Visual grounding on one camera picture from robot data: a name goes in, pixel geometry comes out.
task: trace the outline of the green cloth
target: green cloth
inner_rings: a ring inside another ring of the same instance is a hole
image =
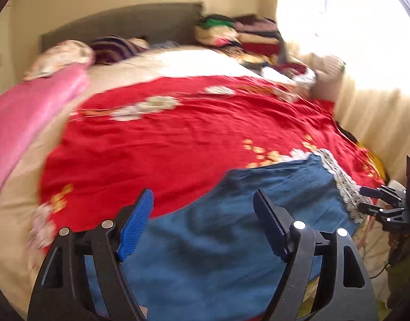
[[[204,22],[200,22],[198,24],[202,29],[210,29],[213,26],[218,26],[218,25],[226,25],[229,27],[233,27],[233,23],[230,20],[217,20],[217,19],[212,19],[212,18],[207,18]]]

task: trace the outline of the red cloth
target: red cloth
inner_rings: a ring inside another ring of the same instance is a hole
[[[276,54],[279,55],[281,46],[279,44],[242,44],[243,50],[246,52],[265,55],[271,57]]]
[[[236,95],[198,94],[210,85]],[[159,78],[90,98],[67,123],[44,168],[42,202],[73,185],[62,193],[65,207],[51,216],[56,229],[83,231],[114,218],[144,187],[154,192],[152,216],[163,215],[210,191],[230,169],[260,163],[271,151],[289,155],[311,145],[329,149],[358,184],[381,185],[365,168],[365,152],[339,133],[327,111],[302,99],[289,103],[258,93],[260,87],[276,85],[250,77]],[[182,105],[133,121],[81,111],[114,109],[157,94]]]
[[[322,110],[327,111],[331,116],[333,116],[334,102],[322,99],[309,99],[312,104],[318,105]]]
[[[303,75],[304,73],[306,73],[306,69],[307,69],[305,65],[302,65],[299,63],[285,63],[282,65],[274,65],[271,67],[274,68],[278,72],[283,72],[286,69],[294,69],[297,71],[299,75]]]

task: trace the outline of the white sheet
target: white sheet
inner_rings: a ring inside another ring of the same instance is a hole
[[[187,76],[253,76],[233,59],[200,47],[151,51],[112,66],[88,71],[91,84],[66,105],[36,137],[12,171],[0,193],[0,289],[26,317],[37,270],[28,268],[26,247],[31,216],[39,205],[39,178],[48,153],[59,143],[72,110],[95,93],[155,78]]]

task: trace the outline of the bed headboard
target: bed headboard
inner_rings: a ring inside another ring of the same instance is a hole
[[[151,3],[105,10],[41,35],[41,50],[64,40],[89,43],[108,34],[124,38],[145,35],[150,43],[195,44],[194,26],[202,8],[201,3]]]

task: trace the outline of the white curtain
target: white curtain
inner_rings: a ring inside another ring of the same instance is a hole
[[[398,0],[278,0],[290,52],[346,62],[335,119],[405,182],[410,154],[410,19]]]

